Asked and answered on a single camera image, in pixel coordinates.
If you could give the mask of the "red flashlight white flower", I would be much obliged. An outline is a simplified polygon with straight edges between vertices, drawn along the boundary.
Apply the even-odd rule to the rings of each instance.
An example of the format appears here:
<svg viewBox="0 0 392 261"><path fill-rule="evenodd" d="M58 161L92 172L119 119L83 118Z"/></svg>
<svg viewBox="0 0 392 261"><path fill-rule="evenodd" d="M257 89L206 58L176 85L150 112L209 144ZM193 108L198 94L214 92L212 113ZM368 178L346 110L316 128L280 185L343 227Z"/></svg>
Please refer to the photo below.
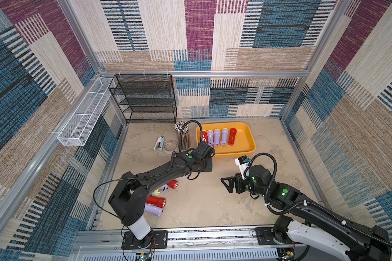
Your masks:
<svg viewBox="0 0 392 261"><path fill-rule="evenodd" d="M207 142L207 136L208 136L207 131L203 130L202 131L202 141L203 142Z"/></svg>

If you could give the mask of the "yellow plastic storage tray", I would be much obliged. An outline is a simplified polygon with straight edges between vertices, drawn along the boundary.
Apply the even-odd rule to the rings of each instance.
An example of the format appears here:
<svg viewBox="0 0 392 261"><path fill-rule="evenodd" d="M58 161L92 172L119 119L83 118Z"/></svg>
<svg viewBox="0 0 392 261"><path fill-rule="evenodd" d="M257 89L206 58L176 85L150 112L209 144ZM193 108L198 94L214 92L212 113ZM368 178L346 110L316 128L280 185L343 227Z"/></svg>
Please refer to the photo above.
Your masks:
<svg viewBox="0 0 392 261"><path fill-rule="evenodd" d="M232 128L236 129L234 144L230 146L227 141L227 144L224 146L215 146L216 154L213 157L214 159L250 156L256 150L252 132L249 126L244 122L215 122L201 125L204 131L214 131L215 129L222 130L223 128L227 128L229 131L231 131Z"/></svg>

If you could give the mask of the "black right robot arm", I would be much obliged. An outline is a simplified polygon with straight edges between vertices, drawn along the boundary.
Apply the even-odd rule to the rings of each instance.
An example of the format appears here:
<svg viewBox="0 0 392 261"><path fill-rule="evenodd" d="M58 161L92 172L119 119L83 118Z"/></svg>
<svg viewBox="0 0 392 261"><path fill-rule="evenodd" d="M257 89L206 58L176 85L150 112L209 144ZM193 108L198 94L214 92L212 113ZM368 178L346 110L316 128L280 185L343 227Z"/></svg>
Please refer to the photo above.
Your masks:
<svg viewBox="0 0 392 261"><path fill-rule="evenodd" d="M237 159L241 173L222 178L229 193L249 192L253 199L263 198L265 207L278 220L273 233L278 243L306 244L343 261L388 261L392 243L388 232L380 226L364 226L349 220L311 200L298 189L277 182L277 161L270 171L255 165L254 159Z"/></svg>

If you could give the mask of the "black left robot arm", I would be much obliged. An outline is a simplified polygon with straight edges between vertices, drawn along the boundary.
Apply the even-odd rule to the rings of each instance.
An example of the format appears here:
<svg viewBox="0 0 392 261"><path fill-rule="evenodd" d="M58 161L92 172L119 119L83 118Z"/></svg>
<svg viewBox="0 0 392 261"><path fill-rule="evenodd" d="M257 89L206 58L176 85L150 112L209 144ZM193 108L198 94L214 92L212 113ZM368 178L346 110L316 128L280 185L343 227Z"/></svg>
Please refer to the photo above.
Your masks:
<svg viewBox="0 0 392 261"><path fill-rule="evenodd" d="M138 240L141 248L147 248L154 242L153 229L143 216L147 198L174 179L193 172L212 171L214 155L214 147L203 141L203 135L200 134L196 148L183 151L182 146L179 146L179 152L173 152L167 163L136 175L126 172L120 179L113 180L117 184L108 198L113 212L107 213L121 221Z"/></svg>

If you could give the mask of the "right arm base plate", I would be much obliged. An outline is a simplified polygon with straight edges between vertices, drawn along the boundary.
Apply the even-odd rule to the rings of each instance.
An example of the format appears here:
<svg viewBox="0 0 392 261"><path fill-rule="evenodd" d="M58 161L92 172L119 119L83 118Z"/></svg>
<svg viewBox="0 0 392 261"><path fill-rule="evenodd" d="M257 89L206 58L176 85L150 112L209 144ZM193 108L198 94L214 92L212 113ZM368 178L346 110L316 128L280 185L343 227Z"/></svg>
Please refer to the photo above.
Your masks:
<svg viewBox="0 0 392 261"><path fill-rule="evenodd" d="M289 229L286 227L257 227L252 231L252 236L261 246L264 245L295 245L300 242L293 241L288 236Z"/></svg>

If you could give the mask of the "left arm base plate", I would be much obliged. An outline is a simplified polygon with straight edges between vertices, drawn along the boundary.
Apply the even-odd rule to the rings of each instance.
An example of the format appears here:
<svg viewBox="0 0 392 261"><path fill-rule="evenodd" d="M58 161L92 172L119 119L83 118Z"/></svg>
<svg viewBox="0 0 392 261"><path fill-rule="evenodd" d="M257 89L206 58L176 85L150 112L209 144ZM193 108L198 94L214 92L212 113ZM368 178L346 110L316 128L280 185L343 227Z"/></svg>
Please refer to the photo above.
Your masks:
<svg viewBox="0 0 392 261"><path fill-rule="evenodd" d="M151 231L143 239L138 240L132 232L125 232L122 242L122 250L150 250L166 249L168 241L168 231Z"/></svg>

